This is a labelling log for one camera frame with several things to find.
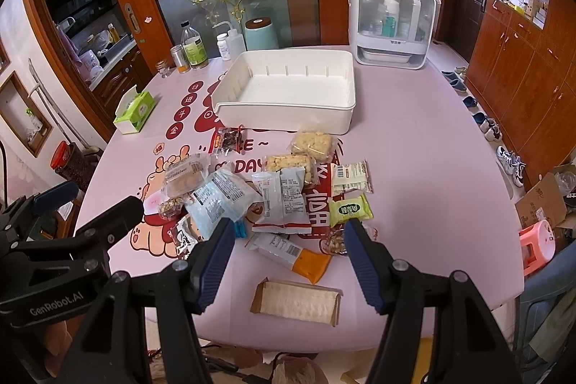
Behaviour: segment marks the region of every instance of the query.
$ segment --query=metal can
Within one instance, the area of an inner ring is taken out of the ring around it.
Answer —
[[[178,68],[178,72],[184,73],[190,70],[191,68],[190,62],[186,57],[186,53],[184,52],[184,48],[182,47],[182,45],[176,45],[173,48],[171,48],[170,54],[174,58],[174,63]]]

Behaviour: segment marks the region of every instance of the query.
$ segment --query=pink tablecloth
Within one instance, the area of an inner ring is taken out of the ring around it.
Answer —
[[[210,147],[217,117],[210,93],[223,72],[220,59],[199,72],[158,75],[148,90],[158,105],[140,134],[116,132],[86,193],[78,226],[129,194],[156,189],[158,174],[181,152]],[[422,272],[470,275],[491,308],[523,289],[519,221],[491,149],[470,112],[430,64],[418,71],[355,67],[356,108],[348,134],[341,136],[341,162],[368,161],[374,194],[372,226],[391,254]],[[284,152],[291,135],[246,131],[244,155],[236,168],[245,177],[258,159]],[[315,204],[316,224],[325,223],[323,198]],[[174,254],[156,221],[139,225],[110,250],[110,267],[132,276],[159,271]],[[298,240],[318,248],[316,240]],[[260,349],[317,352],[367,349],[378,345],[385,318],[367,306],[346,257],[335,257],[319,285],[343,292],[336,327],[264,314],[249,307],[257,284],[270,279],[306,280],[244,248],[237,240],[213,305],[194,318],[198,336]],[[433,331],[424,314],[423,335]],[[147,315],[154,317],[154,310]]]

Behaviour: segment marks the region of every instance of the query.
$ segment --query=yellow bottle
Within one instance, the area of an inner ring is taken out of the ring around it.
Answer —
[[[116,28],[114,28],[114,25],[111,23],[108,24],[108,31],[110,32],[110,35],[112,35],[112,40],[114,43],[118,43],[120,41],[120,35],[116,31]]]

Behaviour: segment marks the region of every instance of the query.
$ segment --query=sneaker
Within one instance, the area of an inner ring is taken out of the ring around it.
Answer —
[[[493,120],[492,118],[486,117],[486,120],[480,124],[480,130],[483,132],[483,134],[486,134],[488,132],[488,130],[492,127],[496,125],[496,121]]]
[[[459,78],[455,78],[454,80],[451,80],[450,85],[458,93],[468,93],[468,89],[466,88],[466,85],[464,85],[462,80],[460,80]]]
[[[502,141],[502,133],[500,132],[500,128],[498,127],[497,124],[494,124],[493,126],[491,126],[490,129],[488,129],[488,131],[486,132],[486,134],[484,134],[484,137],[489,142],[501,142]]]
[[[482,125],[482,123],[486,121],[486,115],[482,112],[473,114],[472,117],[474,118],[474,121],[476,121],[477,125]]]
[[[516,184],[519,188],[524,186],[524,168],[526,167],[526,163],[520,162],[514,168],[514,174],[512,175],[512,181]]]
[[[478,106],[478,100],[476,100],[476,98],[474,98],[473,96],[467,96],[465,99],[462,100],[464,106],[468,109],[470,108],[476,108],[476,106]]]
[[[452,80],[460,80],[460,76],[456,73],[456,72],[446,72],[446,71],[442,71],[442,75],[444,76],[444,78],[450,82]]]
[[[508,158],[510,158],[511,153],[506,151],[506,149],[502,146],[499,145],[498,148],[496,149],[496,157],[498,157],[498,160],[500,160],[502,163],[504,163]]]

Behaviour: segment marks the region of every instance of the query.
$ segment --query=pink stool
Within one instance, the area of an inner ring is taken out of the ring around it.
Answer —
[[[556,243],[554,233],[546,220],[535,223],[519,231],[518,234],[526,276],[550,262],[556,252]]]

